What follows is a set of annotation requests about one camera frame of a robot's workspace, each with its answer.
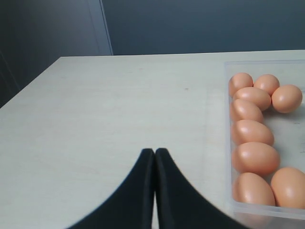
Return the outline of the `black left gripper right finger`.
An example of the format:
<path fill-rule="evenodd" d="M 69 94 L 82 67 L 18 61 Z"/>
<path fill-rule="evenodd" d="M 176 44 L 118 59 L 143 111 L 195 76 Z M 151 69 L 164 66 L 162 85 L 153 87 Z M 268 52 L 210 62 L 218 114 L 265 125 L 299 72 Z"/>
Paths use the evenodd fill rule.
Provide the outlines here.
<path fill-rule="evenodd" d="M 246 228 L 205 199 L 181 173 L 166 148 L 155 152 L 155 172 L 159 228 Z"/>

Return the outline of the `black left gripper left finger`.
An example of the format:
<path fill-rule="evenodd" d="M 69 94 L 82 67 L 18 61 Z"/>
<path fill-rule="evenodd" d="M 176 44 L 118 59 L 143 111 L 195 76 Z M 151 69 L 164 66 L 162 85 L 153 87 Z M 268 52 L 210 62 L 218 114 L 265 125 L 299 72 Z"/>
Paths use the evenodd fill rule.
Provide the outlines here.
<path fill-rule="evenodd" d="M 71 229 L 151 229 L 155 191 L 155 154 L 141 151 L 119 187 Z"/>

